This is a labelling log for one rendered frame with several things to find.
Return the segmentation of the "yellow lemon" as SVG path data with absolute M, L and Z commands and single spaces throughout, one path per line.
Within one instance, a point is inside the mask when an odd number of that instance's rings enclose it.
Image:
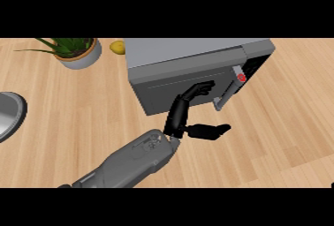
M 125 54 L 125 44 L 123 41 L 114 41 L 109 44 L 109 49 L 111 51 L 118 54 L 118 55 L 124 55 Z

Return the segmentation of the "grey microwave oven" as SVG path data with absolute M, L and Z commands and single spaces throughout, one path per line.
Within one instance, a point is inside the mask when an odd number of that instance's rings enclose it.
M 232 95 L 242 89 L 270 57 L 275 46 L 267 38 L 127 38 L 125 59 L 130 68 L 214 53 L 241 52 L 247 61 L 230 69 L 232 81 L 225 93 L 211 101 L 222 109 Z

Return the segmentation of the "round grey metal pan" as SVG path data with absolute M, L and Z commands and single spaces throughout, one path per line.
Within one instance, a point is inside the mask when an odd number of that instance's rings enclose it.
M 13 135 L 28 113 L 25 98 L 13 92 L 0 92 L 0 143 Z

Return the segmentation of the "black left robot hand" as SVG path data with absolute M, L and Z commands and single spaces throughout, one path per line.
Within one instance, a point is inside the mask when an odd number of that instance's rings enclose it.
M 219 126 L 207 124 L 186 125 L 191 100 L 198 95 L 208 95 L 214 85 L 213 80 L 196 83 L 182 94 L 176 95 L 162 130 L 165 135 L 180 139 L 183 134 L 188 133 L 191 138 L 216 140 L 230 130 L 229 124 Z

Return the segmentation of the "green plant in white pot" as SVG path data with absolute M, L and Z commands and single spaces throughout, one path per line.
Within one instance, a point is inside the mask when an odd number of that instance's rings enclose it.
M 50 41 L 38 38 L 38 41 L 50 50 L 37 49 L 37 52 L 52 54 L 72 70 L 90 67 L 102 55 L 102 45 L 96 38 L 52 38 Z

